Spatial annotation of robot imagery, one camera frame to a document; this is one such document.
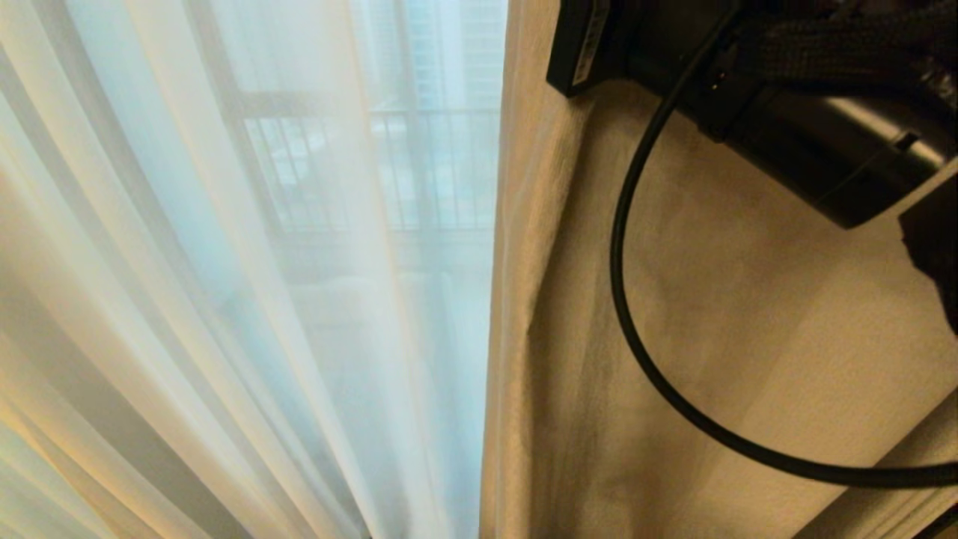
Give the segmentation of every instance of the balcony railing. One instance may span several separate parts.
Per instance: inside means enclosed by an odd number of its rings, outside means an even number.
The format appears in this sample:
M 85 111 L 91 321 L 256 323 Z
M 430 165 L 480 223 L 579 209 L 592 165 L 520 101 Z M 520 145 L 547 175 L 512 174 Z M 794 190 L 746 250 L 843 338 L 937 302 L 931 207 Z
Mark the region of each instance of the balcony railing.
M 345 232 L 352 216 L 332 175 L 330 130 L 295 101 L 253 106 L 243 126 L 274 212 L 286 234 Z M 378 180 L 394 230 L 492 227 L 498 155 L 495 109 L 370 113 Z

